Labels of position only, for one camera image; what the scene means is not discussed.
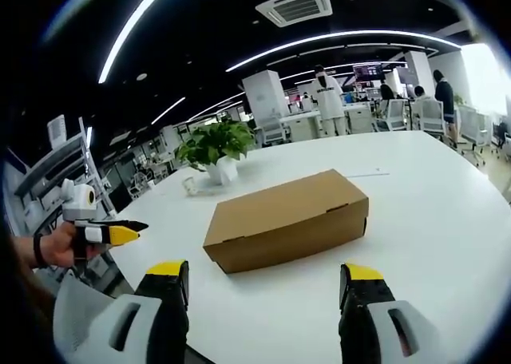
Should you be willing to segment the person's left hand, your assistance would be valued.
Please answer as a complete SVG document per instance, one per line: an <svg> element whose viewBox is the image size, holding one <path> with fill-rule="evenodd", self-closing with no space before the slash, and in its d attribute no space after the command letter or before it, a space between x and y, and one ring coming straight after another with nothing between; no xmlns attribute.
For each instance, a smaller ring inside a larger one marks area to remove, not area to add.
<svg viewBox="0 0 511 364"><path fill-rule="evenodd" d="M64 222L51 234L39 236L34 241L34 255L39 267L70 268L75 264L73 241L77 238L74 224Z"/></svg>

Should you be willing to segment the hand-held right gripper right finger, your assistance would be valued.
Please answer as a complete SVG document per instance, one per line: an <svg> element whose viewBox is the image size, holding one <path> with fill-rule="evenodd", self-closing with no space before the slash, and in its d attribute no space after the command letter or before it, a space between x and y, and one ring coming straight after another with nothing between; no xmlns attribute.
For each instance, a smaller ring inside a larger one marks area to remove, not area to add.
<svg viewBox="0 0 511 364"><path fill-rule="evenodd" d="M394 298L370 267L340 267L339 338L343 363L438 363L435 326L405 300Z"/></svg>

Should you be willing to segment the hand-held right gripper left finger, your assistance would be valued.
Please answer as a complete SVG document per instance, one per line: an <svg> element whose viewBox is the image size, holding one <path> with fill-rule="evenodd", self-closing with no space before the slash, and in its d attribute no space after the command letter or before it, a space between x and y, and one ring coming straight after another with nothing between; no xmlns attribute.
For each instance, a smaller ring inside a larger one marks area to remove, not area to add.
<svg viewBox="0 0 511 364"><path fill-rule="evenodd" d="M132 295L110 302L88 327L79 363L182 363L187 346L188 261L149 268Z"/></svg>

